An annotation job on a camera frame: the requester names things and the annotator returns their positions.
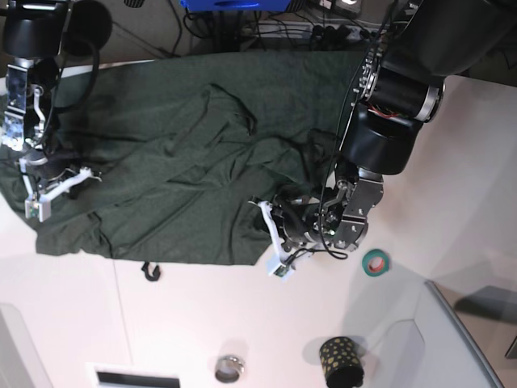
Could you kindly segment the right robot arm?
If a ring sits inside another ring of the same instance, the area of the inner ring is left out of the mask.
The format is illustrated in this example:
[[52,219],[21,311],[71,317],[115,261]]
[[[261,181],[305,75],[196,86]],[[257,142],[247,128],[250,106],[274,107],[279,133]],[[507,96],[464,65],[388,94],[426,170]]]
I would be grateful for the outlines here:
[[[27,184],[73,187],[95,177],[78,165],[75,149],[57,137],[59,116],[81,107],[95,85],[100,51],[110,38],[112,16],[100,1],[9,1],[2,49],[13,61],[6,70],[1,163],[18,167]],[[93,61],[85,90],[73,103],[57,105],[69,57]]]

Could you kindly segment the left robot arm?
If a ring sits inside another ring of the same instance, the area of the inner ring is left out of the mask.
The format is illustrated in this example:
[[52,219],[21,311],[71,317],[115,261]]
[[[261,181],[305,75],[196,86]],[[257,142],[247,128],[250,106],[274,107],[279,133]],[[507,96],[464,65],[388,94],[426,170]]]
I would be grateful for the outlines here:
[[401,173],[447,77],[467,70],[516,25],[513,1],[395,2],[348,91],[351,114],[331,156],[333,187],[277,196],[263,216],[282,257],[322,249],[343,256],[368,232],[383,178]]

